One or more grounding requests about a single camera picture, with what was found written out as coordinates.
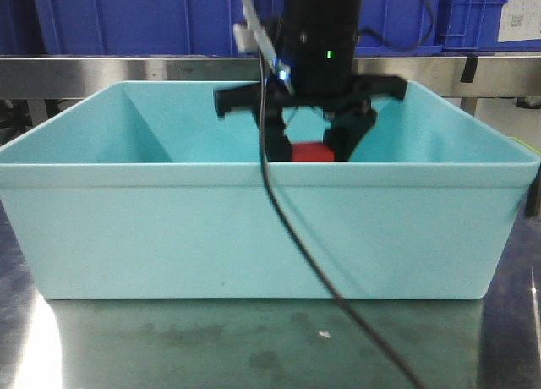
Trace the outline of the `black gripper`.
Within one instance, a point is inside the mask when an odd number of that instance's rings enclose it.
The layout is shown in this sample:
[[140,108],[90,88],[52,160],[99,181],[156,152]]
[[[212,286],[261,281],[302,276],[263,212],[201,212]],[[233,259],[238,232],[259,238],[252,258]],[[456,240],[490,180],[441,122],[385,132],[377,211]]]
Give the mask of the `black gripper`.
[[335,162],[347,162],[362,138],[374,127],[377,112],[371,102],[377,97],[403,100],[408,82],[396,75],[361,74],[350,78],[346,88],[337,93],[295,94],[276,76],[248,85],[214,90],[214,106],[219,118],[233,111],[259,112],[265,98],[264,144],[268,162],[290,162],[292,144],[286,136],[283,120],[285,107],[318,107],[331,126],[325,130],[323,143],[334,153]]

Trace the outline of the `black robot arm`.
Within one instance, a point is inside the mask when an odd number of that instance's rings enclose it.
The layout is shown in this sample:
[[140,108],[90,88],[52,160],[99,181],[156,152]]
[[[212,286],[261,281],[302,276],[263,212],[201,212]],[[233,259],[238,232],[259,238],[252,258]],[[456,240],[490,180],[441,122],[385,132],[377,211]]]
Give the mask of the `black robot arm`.
[[[375,126],[375,96],[403,100],[397,76],[352,71],[361,0],[284,0],[281,17],[263,25],[252,0],[241,0],[260,53],[257,84],[218,90],[216,114],[254,115],[263,162],[346,162]],[[282,112],[315,107],[330,126],[320,141],[292,143]]]

